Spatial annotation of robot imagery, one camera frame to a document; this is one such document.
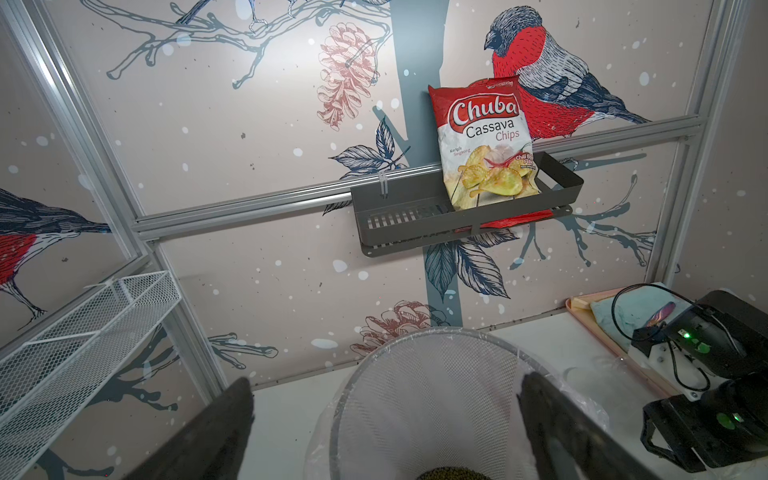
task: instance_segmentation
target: light blue cloth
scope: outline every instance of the light blue cloth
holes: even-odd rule
[[[661,282],[656,282],[654,285],[666,286]],[[616,331],[616,326],[611,318],[613,301],[614,298],[611,297],[599,302],[592,302],[589,306],[592,308],[592,313],[600,328],[626,352],[629,350],[630,340]],[[641,286],[636,290],[621,294],[618,302],[616,302],[616,321],[621,327],[621,331],[632,336],[635,329],[644,326],[654,313],[669,302],[675,302],[677,306],[667,317],[668,322],[689,307],[685,300],[680,300],[663,290],[652,286]]]

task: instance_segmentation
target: white countertop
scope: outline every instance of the white countertop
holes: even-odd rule
[[[611,436],[659,478],[718,478],[708,472],[688,474],[645,450],[640,442],[642,408],[659,397],[623,368],[621,361],[570,313],[490,333],[543,359],[577,391],[599,403],[611,419]],[[255,392],[256,419],[238,479],[301,480],[306,447],[318,415],[352,371],[341,369]],[[739,479],[768,477],[765,460]],[[723,470],[718,469],[722,478],[730,478]]]

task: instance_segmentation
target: bird illustration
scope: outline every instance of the bird illustration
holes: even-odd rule
[[[558,45],[532,7],[510,8],[496,17],[485,37],[488,48],[494,77],[518,75],[520,103],[534,140],[569,136],[603,118],[648,121],[628,111],[589,73],[586,62]]]
[[[81,233],[110,233],[106,223],[91,222],[65,208],[49,207],[16,197],[0,188],[0,291],[12,295],[32,312],[33,320],[45,313],[18,289],[18,269],[54,243]]]

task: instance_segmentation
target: black cable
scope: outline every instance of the black cable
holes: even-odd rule
[[[679,298],[679,299],[681,299],[681,300],[685,300],[686,302],[688,302],[688,303],[689,303],[689,304],[690,304],[690,305],[691,305],[691,306],[692,306],[692,307],[693,307],[693,308],[696,310],[696,313],[697,313],[699,316],[701,316],[702,318],[705,318],[705,319],[713,319],[713,320],[714,320],[714,321],[716,321],[718,324],[720,324],[720,326],[721,326],[721,327],[723,327],[723,331],[724,331],[724,332],[725,332],[725,333],[728,335],[728,340],[730,341],[730,345],[733,347],[733,349],[736,351],[736,353],[737,353],[739,356],[741,356],[741,357],[744,357],[744,356],[746,356],[746,354],[743,352],[743,349],[740,349],[740,348],[739,348],[739,347],[736,345],[736,341],[735,341],[735,340],[733,340],[733,337],[731,336],[731,334],[730,334],[730,331],[728,330],[728,328],[726,328],[726,326],[725,326],[725,325],[723,325],[723,323],[722,323],[721,321],[719,321],[719,320],[718,320],[718,319],[717,319],[715,316],[713,316],[713,315],[710,315],[710,314],[709,314],[709,313],[707,313],[707,312],[706,312],[706,311],[705,311],[703,308],[701,308],[701,307],[700,307],[698,304],[696,304],[696,303],[694,303],[693,301],[689,300],[688,298],[686,298],[686,297],[684,297],[684,296],[680,295],[679,293],[677,293],[677,292],[673,292],[672,290],[670,290],[670,289],[666,288],[665,286],[656,285],[655,283],[635,283],[634,285],[630,285],[630,286],[628,286],[628,287],[625,287],[625,288],[623,288],[623,289],[619,290],[619,293],[617,293],[617,294],[616,294],[616,296],[614,296],[614,301],[613,301],[613,303],[611,304],[611,318],[612,318],[612,319],[613,319],[613,321],[614,321],[614,326],[616,327],[616,330],[618,330],[618,332],[619,332],[619,333],[620,333],[620,334],[621,334],[621,335],[622,335],[622,336],[623,336],[625,339],[629,339],[630,341],[645,342],[646,340],[650,340],[651,338],[653,338],[654,336],[656,336],[656,334],[658,334],[658,333],[661,331],[661,328],[662,328],[661,326],[657,327],[657,329],[656,329],[656,330],[654,330],[654,331],[653,331],[653,332],[652,332],[650,335],[646,336],[645,338],[642,338],[642,339],[634,339],[634,338],[632,338],[631,336],[629,336],[629,335],[627,335],[626,333],[624,333],[624,332],[621,330],[621,328],[619,327],[619,322],[616,320],[616,301],[618,300],[619,296],[620,296],[622,293],[630,292],[630,291],[632,291],[632,290],[635,290],[635,289],[638,289],[638,288],[640,288],[641,286],[652,286],[652,287],[654,287],[654,288],[658,288],[659,290],[663,290],[663,291],[665,291],[665,292],[667,292],[667,293],[670,293],[671,295],[674,295],[674,296],[676,296],[677,298]]]
[[[694,387],[688,386],[680,381],[680,377],[677,376],[677,360],[675,360],[674,358],[674,348],[672,347],[672,342],[670,340],[667,340],[667,345],[670,347],[670,355],[672,356],[672,371],[674,372],[674,379],[677,380],[677,383],[680,383],[680,385],[683,386],[683,388],[693,390],[694,392],[706,392],[707,390],[709,390],[710,387],[712,386],[712,384],[710,383],[710,377],[708,377],[707,374],[704,373],[704,371],[699,367],[696,367],[696,369],[699,372],[701,372],[701,375],[704,375],[704,379],[707,381],[707,386],[705,386],[702,389],[695,389]]]

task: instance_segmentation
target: bird head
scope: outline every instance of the bird head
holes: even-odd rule
[[[523,6],[504,10],[491,23],[484,49],[492,48],[496,55],[504,58],[517,34],[528,27],[541,27],[541,16],[534,8]]]

